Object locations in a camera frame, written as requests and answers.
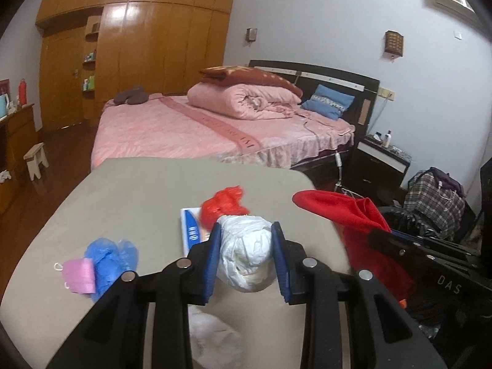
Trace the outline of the red plastic bag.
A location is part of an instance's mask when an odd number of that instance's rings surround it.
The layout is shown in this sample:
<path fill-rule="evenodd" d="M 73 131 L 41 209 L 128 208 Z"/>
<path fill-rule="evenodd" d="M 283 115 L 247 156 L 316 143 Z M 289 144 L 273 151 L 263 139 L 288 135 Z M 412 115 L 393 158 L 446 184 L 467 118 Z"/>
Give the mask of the red plastic bag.
<path fill-rule="evenodd" d="M 240 186 L 227 187 L 207 199 L 200 209 L 200 222 L 203 228 L 211 231 L 215 222 L 223 216 L 243 216 L 250 214 L 241 199 L 244 190 Z"/>

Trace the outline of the folded pink quilt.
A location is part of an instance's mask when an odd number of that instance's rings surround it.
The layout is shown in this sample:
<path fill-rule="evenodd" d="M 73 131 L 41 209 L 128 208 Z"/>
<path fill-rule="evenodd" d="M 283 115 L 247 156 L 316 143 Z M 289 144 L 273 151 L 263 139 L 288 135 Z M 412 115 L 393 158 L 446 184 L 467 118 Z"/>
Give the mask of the folded pink quilt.
<path fill-rule="evenodd" d="M 250 84 L 220 87 L 207 82 L 192 86 L 187 97 L 196 108 L 249 121 L 290 118 L 301 102 L 285 88 Z"/>

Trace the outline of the black headboard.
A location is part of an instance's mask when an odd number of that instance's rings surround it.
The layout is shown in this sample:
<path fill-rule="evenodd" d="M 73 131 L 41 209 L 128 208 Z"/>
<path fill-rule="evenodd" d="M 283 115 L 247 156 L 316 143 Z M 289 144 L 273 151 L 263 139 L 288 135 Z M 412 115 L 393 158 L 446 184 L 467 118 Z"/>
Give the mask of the black headboard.
<path fill-rule="evenodd" d="M 304 93 L 302 96 L 303 102 L 314 94 L 318 85 L 353 96 L 355 99 L 342 118 L 344 121 L 355 125 L 356 140 L 363 138 L 367 134 L 380 80 L 336 68 L 327 68 L 308 63 L 250 60 L 248 65 L 251 68 L 278 74 L 296 85 Z"/>

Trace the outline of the black white nightstand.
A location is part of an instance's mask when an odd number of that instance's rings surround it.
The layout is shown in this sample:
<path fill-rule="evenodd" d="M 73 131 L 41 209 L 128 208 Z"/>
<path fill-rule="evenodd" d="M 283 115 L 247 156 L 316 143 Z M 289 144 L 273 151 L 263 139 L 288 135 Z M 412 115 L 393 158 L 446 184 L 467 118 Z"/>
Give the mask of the black white nightstand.
<path fill-rule="evenodd" d="M 410 164 L 408 154 L 384 148 L 372 137 L 364 137 L 352 150 L 343 181 L 352 192 L 388 206 L 397 199 Z"/>

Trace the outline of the white tissue ball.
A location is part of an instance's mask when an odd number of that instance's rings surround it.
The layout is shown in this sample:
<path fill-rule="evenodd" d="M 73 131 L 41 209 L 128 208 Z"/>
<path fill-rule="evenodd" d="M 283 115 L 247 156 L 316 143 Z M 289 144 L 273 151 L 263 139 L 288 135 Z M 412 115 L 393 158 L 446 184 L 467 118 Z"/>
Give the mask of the white tissue ball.
<path fill-rule="evenodd" d="M 223 215 L 218 278 L 239 292 L 261 292 L 276 278 L 272 223 L 261 216 Z"/>

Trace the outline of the small wall lamp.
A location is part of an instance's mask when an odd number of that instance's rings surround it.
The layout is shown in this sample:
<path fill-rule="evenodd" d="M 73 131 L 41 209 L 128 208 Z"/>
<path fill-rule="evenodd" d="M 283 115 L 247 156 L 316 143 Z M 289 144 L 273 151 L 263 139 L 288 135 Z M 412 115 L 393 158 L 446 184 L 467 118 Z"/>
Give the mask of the small wall lamp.
<path fill-rule="evenodd" d="M 245 34 L 245 41 L 247 43 L 255 42 L 257 39 L 258 29 L 257 28 L 247 28 Z"/>

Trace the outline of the red box on cabinet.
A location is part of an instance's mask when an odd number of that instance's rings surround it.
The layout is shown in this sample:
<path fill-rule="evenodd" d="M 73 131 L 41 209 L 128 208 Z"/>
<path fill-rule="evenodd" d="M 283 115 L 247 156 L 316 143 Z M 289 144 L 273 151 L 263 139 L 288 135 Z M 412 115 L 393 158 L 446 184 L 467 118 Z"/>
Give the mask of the red box on cabinet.
<path fill-rule="evenodd" d="M 3 79 L 0 81 L 0 94 L 10 94 L 9 80 Z"/>

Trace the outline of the small white stool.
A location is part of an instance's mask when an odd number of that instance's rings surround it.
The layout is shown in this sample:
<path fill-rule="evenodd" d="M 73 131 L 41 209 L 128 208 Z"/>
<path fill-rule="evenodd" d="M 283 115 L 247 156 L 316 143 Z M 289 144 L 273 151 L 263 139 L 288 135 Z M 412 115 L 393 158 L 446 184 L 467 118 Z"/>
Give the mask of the small white stool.
<path fill-rule="evenodd" d="M 48 159 L 44 151 L 44 143 L 39 142 L 33 145 L 23 156 L 24 161 L 27 164 L 27 170 L 30 180 L 33 181 L 35 178 L 40 179 L 41 172 L 40 166 L 43 165 L 45 168 L 49 167 Z"/>

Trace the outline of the wooden side cabinet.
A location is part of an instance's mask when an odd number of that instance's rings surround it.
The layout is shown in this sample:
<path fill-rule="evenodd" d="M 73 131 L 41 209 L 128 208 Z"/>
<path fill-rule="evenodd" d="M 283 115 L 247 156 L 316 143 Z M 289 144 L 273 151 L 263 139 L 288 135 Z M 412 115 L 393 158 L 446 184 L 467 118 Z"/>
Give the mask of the wooden side cabinet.
<path fill-rule="evenodd" d="M 28 178 L 23 156 L 37 142 L 33 104 L 1 119 L 1 172 L 10 174 L 1 183 L 1 215 L 10 208 Z"/>

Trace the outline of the blue pillow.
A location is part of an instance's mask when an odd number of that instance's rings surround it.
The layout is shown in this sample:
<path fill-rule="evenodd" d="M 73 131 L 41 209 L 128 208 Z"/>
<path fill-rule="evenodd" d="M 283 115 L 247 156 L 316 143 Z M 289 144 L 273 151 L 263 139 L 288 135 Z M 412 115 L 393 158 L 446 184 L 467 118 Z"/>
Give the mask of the blue pillow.
<path fill-rule="evenodd" d="M 350 108 L 354 100 L 355 96 L 340 93 L 320 84 L 312 96 L 301 104 L 301 108 L 332 120 L 338 120 Z"/>

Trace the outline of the black trash bin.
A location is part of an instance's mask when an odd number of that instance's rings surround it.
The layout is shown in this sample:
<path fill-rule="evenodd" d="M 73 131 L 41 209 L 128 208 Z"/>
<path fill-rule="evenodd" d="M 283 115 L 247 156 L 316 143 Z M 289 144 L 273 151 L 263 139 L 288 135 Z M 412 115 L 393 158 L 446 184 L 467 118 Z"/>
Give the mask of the black trash bin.
<path fill-rule="evenodd" d="M 379 207 L 379 212 L 389 227 L 398 232 L 410 236 L 437 235 L 420 216 L 403 208 Z M 415 286 L 407 299 L 407 312 L 417 322 L 422 333 L 433 340 L 444 329 L 444 323 L 454 314 L 454 309 L 424 288 Z"/>

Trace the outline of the red cloth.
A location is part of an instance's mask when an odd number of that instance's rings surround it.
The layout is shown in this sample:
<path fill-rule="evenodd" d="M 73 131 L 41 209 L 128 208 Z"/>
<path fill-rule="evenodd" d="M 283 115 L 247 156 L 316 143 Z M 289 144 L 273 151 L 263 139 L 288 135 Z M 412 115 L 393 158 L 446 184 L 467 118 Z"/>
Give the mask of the red cloth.
<path fill-rule="evenodd" d="M 388 223 L 370 199 L 356 199 L 338 192 L 305 190 L 294 194 L 292 200 L 298 207 L 334 222 L 342 231 L 341 239 L 351 267 L 357 271 L 372 271 L 401 307 L 407 307 L 414 281 L 395 259 L 369 245 L 372 231 L 390 231 Z"/>

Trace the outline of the pink face mask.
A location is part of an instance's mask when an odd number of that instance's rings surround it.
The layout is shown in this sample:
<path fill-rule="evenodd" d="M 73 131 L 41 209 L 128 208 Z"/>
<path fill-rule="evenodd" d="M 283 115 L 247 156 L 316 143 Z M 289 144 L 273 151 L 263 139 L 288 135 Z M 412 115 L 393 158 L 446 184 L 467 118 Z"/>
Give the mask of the pink face mask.
<path fill-rule="evenodd" d="M 77 294 L 94 294 L 96 291 L 94 264 L 91 258 L 78 258 L 56 262 L 54 270 L 62 273 L 64 287 Z"/>

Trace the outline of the wooden wardrobe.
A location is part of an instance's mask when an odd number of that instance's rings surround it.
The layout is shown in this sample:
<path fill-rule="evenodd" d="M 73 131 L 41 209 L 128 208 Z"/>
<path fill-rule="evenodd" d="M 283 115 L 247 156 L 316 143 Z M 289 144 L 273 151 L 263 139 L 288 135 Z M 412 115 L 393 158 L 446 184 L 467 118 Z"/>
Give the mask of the wooden wardrobe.
<path fill-rule="evenodd" d="M 220 65 L 233 0 L 42 0 L 42 129 L 97 125 L 103 104 L 134 86 L 184 94 Z"/>

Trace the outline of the pink bed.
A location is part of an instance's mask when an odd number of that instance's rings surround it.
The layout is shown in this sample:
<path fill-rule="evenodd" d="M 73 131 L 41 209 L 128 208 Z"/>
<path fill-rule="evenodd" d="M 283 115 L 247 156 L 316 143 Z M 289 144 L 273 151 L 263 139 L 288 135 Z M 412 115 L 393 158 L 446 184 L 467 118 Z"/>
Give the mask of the pink bed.
<path fill-rule="evenodd" d="M 298 109 L 267 120 L 225 117 L 160 93 L 138 105 L 108 101 L 99 121 L 92 168 L 109 158 L 207 158 L 269 168 L 293 168 L 353 145 L 355 127 Z"/>

